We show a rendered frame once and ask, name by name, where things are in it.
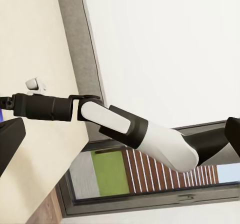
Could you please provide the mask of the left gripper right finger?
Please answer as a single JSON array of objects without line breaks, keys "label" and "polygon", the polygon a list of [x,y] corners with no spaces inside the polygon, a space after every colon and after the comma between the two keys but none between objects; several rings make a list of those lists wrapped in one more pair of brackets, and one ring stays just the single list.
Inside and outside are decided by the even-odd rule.
[{"label": "left gripper right finger", "polygon": [[230,116],[227,119],[224,135],[240,157],[240,118]]}]

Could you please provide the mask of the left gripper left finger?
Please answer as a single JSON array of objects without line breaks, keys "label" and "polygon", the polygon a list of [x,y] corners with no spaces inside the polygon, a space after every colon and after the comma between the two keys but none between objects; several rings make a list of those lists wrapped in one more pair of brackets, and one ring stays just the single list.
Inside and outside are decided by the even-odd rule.
[{"label": "left gripper left finger", "polygon": [[21,116],[0,123],[0,177],[26,137]]}]

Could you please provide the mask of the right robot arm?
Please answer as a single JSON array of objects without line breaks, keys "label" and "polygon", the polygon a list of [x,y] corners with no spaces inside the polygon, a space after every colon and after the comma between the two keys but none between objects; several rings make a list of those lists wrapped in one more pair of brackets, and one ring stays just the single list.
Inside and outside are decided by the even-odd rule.
[{"label": "right robot arm", "polygon": [[71,122],[73,101],[79,100],[78,121],[100,125],[99,132],[144,153],[173,171],[188,173],[196,167],[240,163],[240,157],[224,135],[225,127],[184,136],[130,112],[103,106],[98,95],[45,96],[39,77],[26,83],[29,92],[0,97],[0,109],[30,120]]}]

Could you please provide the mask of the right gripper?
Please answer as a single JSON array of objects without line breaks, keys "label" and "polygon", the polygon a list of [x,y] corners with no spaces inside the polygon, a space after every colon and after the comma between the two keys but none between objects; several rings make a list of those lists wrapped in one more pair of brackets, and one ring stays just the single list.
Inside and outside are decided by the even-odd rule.
[{"label": "right gripper", "polygon": [[13,110],[15,117],[27,117],[30,120],[55,121],[53,116],[56,96],[13,94],[12,97],[0,97],[0,109]]}]

